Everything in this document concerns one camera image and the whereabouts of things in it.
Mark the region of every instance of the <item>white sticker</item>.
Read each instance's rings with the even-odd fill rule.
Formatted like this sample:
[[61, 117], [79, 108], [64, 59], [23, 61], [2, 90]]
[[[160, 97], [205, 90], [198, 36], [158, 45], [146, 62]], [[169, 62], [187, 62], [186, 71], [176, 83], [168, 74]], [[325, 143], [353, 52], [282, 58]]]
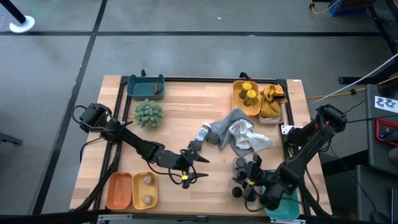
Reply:
[[374, 107], [386, 111], [398, 113], [398, 100], [374, 96]]

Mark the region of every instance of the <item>white cloth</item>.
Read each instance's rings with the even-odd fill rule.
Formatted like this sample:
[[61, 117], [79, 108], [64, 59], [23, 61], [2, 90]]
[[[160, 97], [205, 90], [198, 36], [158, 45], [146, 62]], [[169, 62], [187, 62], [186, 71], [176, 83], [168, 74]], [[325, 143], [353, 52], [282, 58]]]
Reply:
[[242, 150], [253, 148], [254, 152], [259, 152], [273, 145], [272, 141], [263, 134], [252, 132], [253, 125], [245, 119], [235, 121], [229, 131], [235, 138], [236, 146]]

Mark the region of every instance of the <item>red device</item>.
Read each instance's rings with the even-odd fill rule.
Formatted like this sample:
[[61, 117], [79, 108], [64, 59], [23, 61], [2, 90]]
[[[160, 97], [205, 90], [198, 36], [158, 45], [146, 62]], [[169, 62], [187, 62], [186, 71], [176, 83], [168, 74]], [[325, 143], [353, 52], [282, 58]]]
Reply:
[[398, 124], [394, 123], [392, 121], [387, 121], [385, 119], [377, 119], [376, 120], [376, 139], [388, 144], [392, 144], [393, 146], [398, 146], [398, 142], [393, 142], [393, 141], [386, 141], [386, 139], [384, 138], [380, 138], [380, 134], [384, 134], [390, 130], [387, 129], [398, 129]]

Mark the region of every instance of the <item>white label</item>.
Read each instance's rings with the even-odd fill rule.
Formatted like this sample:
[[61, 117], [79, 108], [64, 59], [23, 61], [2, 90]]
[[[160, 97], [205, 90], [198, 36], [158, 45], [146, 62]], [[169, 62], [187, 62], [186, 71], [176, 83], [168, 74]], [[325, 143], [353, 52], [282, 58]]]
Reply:
[[398, 113], [398, 100], [374, 96], [374, 107], [386, 111]]
[[205, 137], [206, 137], [206, 135], [207, 135], [207, 132], [208, 132], [208, 130], [207, 129], [205, 129], [205, 128], [200, 128], [200, 130], [199, 130], [199, 132], [198, 132], [198, 134], [197, 134], [197, 136], [196, 136], [196, 140], [197, 141], [204, 141], [205, 140]]

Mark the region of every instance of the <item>teal tray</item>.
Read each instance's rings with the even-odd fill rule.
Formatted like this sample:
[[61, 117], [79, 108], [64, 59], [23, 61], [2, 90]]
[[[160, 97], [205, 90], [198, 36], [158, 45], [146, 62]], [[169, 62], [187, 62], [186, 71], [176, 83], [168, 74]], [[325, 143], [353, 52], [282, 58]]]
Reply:
[[292, 195], [283, 194], [283, 198], [291, 198], [292, 200], [282, 199], [279, 207], [275, 210], [264, 209], [265, 213], [271, 219], [277, 220], [295, 220], [300, 215], [300, 204], [295, 202], [298, 201], [297, 190]]
[[[155, 95], [155, 83], [159, 81], [160, 93]], [[141, 77], [131, 75], [127, 83], [127, 94], [133, 99], [142, 101], [161, 100], [164, 96], [164, 76], [160, 74], [158, 77], [147, 77], [145, 71], [141, 71]]]

